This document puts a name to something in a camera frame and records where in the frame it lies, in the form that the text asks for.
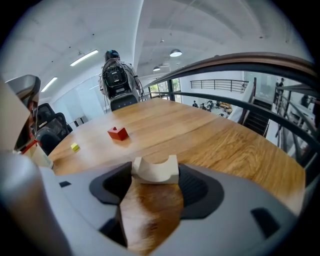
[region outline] black panel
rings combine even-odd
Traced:
[[[110,102],[110,108],[111,111],[115,111],[121,108],[124,108],[126,106],[130,106],[132,104],[137,103],[137,99],[134,95],[130,94],[128,96],[119,98],[119,99],[114,99]]]
[[[119,207],[117,207],[115,217],[109,219],[99,231],[119,245],[128,246]]]
[[[224,189],[216,179],[179,164],[179,188],[183,195],[180,219],[203,219],[224,200]]]
[[[91,181],[89,190],[103,204],[119,205],[131,185],[132,162],[126,162]]]
[[[71,183],[68,182],[68,181],[62,181],[62,182],[59,183],[59,185],[60,185],[61,188],[64,188],[64,187],[66,187],[66,186],[71,185]]]
[[[279,224],[265,208],[255,208],[251,210],[251,214],[266,239],[280,228]]]

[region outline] ceiling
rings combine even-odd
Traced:
[[[140,76],[152,73],[154,66],[165,64],[158,72],[169,72],[239,52],[274,52],[311,60],[291,22],[270,1],[161,0],[152,5],[138,63]],[[140,19],[143,15],[147,13],[142,11]],[[169,57],[175,48],[183,54]]]
[[[238,52],[275,52],[312,60],[292,24],[267,0],[43,0],[25,14],[0,51],[7,81],[41,79],[52,98],[89,79],[117,50],[140,77]],[[179,49],[182,55],[169,57]],[[99,53],[71,67],[81,56]]]

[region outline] wood grain surface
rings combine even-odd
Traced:
[[[108,130],[125,127],[129,138],[112,140]],[[73,152],[72,143],[80,150]],[[177,155],[192,164],[250,179],[299,214],[305,172],[297,162],[252,130],[208,111],[155,98],[87,122],[49,155],[56,175],[82,172],[145,157],[161,163]],[[132,181],[120,205],[128,250],[147,255],[180,222],[183,198],[178,185]]]

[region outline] chair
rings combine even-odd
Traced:
[[[48,120],[54,116],[56,113],[51,108],[51,106],[48,103],[43,103],[38,107],[38,113],[37,113],[37,129],[39,130],[41,127],[45,126],[48,123]],[[60,120],[61,123],[66,122],[65,116],[62,113],[59,113],[57,118]],[[69,133],[71,133],[73,130],[69,124],[66,122],[66,127]]]
[[[42,124],[35,139],[41,143],[42,150],[49,155],[70,131],[62,113],[51,115]]]

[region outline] white wall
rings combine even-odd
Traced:
[[[50,103],[51,101],[51,97],[43,97],[39,99],[38,105],[40,106],[43,103]]]
[[[67,92],[69,92],[71,89],[73,89],[74,87],[81,84],[83,81],[86,81],[86,80],[92,78],[93,76],[100,74],[102,71],[102,65],[98,64],[98,65],[86,70],[81,75],[75,77],[73,80],[71,80],[70,82],[65,84],[59,91],[57,91],[54,95],[52,95],[50,103],[54,103],[59,98],[61,98],[63,95],[65,95]]]
[[[230,80],[242,80],[243,71],[219,71],[219,72],[208,72],[201,74],[188,75],[180,77],[181,92],[184,93],[198,93],[198,94],[210,94],[229,97],[237,100],[242,100],[244,94],[236,91],[219,90],[219,89],[201,89],[191,88],[191,81],[195,80],[209,80],[209,79],[230,79]],[[182,96],[182,103],[192,106],[194,101],[199,105],[204,102],[204,99]]]
[[[253,92],[253,89],[254,89],[254,83],[250,81],[248,83],[243,95],[242,95],[241,100],[244,102],[249,102],[250,96],[252,95],[252,92]],[[237,123],[239,121],[239,119],[241,118],[241,115],[242,115],[244,109],[239,106],[234,106],[232,109],[233,109],[233,111],[229,115],[228,119]]]
[[[103,116],[110,102],[100,92],[98,79],[99,75],[95,75],[76,86],[70,84],[73,88],[50,104],[53,110],[63,113],[68,123],[83,116],[89,121]]]
[[[275,98],[277,77],[260,72],[245,72],[245,80],[254,82],[256,78],[255,98],[259,101],[272,104]]]

